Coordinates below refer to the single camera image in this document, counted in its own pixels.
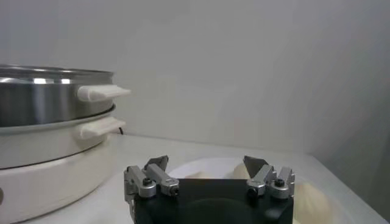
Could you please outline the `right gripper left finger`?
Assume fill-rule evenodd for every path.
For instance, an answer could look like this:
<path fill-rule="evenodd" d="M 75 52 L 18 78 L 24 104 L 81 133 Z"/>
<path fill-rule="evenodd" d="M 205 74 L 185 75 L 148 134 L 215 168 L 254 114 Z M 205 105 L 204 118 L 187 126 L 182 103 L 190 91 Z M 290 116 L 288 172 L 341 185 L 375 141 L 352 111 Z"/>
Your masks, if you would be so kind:
<path fill-rule="evenodd" d="M 168 165 L 167 155 L 151 158 L 141 169 L 128 166 L 124 171 L 124 199 L 129 204 L 131 213 L 135 213 L 135 198 L 150 199 L 160 193 L 169 197 L 179 195 L 179 180 L 169 176 L 165 170 Z"/>

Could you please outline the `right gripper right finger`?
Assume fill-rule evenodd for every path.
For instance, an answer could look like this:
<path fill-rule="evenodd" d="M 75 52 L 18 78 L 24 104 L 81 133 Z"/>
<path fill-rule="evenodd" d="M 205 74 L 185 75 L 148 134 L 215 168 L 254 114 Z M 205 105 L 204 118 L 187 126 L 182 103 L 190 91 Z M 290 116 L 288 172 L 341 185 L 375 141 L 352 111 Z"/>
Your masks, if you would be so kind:
<path fill-rule="evenodd" d="M 269 194 L 278 200 L 286 200 L 294 196 L 295 173 L 291 168 L 282 167 L 277 174 L 264 159 L 245 156 L 243 162 L 250 176 L 246 182 L 249 198 Z"/>

